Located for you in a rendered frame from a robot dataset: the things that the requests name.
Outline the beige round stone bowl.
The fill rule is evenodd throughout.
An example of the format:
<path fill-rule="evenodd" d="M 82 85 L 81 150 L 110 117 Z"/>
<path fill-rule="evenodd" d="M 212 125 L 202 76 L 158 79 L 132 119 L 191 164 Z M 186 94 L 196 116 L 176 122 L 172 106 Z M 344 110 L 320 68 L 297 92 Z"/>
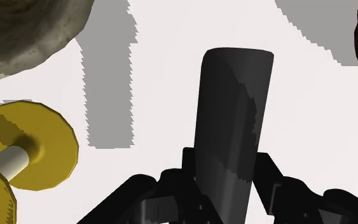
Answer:
<path fill-rule="evenodd" d="M 0 0 L 0 80 L 33 69 L 85 27 L 95 0 Z"/>

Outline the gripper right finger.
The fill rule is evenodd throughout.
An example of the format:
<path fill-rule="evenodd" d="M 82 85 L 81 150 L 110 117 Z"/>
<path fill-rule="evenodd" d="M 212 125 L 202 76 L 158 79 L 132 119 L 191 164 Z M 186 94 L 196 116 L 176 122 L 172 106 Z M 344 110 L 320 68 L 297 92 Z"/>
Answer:
<path fill-rule="evenodd" d="M 273 224 L 358 224 L 358 197 L 339 188 L 319 195 L 284 176 L 267 153 L 257 153 L 253 183 Z"/>

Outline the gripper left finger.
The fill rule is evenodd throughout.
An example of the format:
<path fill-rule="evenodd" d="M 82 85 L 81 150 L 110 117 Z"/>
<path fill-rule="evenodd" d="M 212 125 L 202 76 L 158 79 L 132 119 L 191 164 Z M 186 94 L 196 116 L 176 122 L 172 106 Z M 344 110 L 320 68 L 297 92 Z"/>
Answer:
<path fill-rule="evenodd" d="M 219 224 L 219 215 L 195 182 L 195 150 L 184 148 L 182 167 L 160 179 L 135 174 L 77 224 Z"/>

